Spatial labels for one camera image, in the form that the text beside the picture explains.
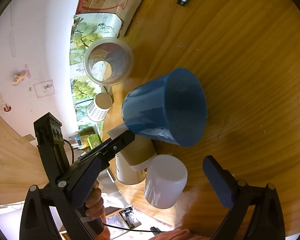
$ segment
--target wood grain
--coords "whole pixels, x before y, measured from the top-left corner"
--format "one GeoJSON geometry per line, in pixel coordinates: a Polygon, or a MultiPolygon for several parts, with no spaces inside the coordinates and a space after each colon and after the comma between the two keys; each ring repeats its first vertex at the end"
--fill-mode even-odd
{"type": "Polygon", "coordinates": [[[0,205],[25,200],[31,185],[47,182],[38,149],[0,117],[0,205]]]}
{"type": "MultiPolygon", "coordinates": [[[[196,146],[154,142],[158,154],[173,154],[188,169],[177,204],[151,207],[144,182],[117,184],[126,201],[211,236],[227,212],[202,171],[203,158],[213,155],[236,179],[275,184],[287,236],[300,232],[300,12],[294,3],[190,0],[181,7],[176,0],[144,0],[122,39],[133,49],[135,67],[113,87],[104,132],[123,122],[121,104],[129,91],[178,67],[198,77],[208,104],[207,127],[196,146]]],[[[115,173],[115,163],[111,168],[115,173]]]]}

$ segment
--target white cup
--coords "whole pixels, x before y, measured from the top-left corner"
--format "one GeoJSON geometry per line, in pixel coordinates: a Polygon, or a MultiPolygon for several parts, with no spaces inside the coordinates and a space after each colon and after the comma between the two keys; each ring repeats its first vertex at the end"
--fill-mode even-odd
{"type": "Polygon", "coordinates": [[[88,105],[87,116],[94,122],[101,122],[112,106],[112,98],[107,93],[99,93],[88,105]]]}
{"type": "MultiPolygon", "coordinates": [[[[111,139],[114,139],[126,130],[128,128],[123,123],[110,130],[108,135],[111,139]]],[[[121,150],[121,154],[134,171],[142,171],[148,168],[151,160],[157,156],[152,141],[139,135],[136,135],[134,141],[121,150]]]]}
{"type": "Polygon", "coordinates": [[[145,198],[159,209],[172,207],[186,186],[186,166],[176,157],[158,155],[147,170],[145,198]]]}
{"type": "Polygon", "coordinates": [[[115,155],[117,180],[124,185],[135,185],[146,178],[145,171],[133,171],[120,152],[115,155]]]}

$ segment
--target textured grip pad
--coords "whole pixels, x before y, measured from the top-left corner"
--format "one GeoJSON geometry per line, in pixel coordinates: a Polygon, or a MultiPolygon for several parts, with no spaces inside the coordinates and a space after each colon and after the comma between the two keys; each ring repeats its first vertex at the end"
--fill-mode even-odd
{"type": "Polygon", "coordinates": [[[93,161],[91,162],[83,176],[81,176],[78,183],[70,192],[69,201],[73,209],[77,209],[83,206],[84,202],[89,197],[89,194],[92,190],[92,185],[97,180],[100,172],[101,162],[98,158],[94,157],[93,161]]]}
{"type": "Polygon", "coordinates": [[[221,204],[232,209],[235,201],[236,180],[229,171],[224,170],[212,156],[203,160],[203,172],[217,194],[221,204]]]}

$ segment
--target small green box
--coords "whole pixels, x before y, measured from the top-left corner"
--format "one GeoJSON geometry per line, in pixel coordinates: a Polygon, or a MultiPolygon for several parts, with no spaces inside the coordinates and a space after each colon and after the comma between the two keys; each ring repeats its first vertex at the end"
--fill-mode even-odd
{"type": "Polygon", "coordinates": [[[101,141],[100,141],[99,135],[97,135],[97,134],[89,135],[88,143],[89,143],[91,149],[94,149],[95,147],[100,145],[101,141]]]}

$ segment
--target blue plastic cup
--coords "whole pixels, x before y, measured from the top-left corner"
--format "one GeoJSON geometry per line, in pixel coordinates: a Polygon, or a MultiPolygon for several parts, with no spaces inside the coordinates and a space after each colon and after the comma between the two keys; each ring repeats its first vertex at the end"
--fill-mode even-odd
{"type": "Polygon", "coordinates": [[[185,147],[201,139],[207,116],[200,82],[184,68],[135,88],[122,104],[123,120],[134,134],[185,147]]]}

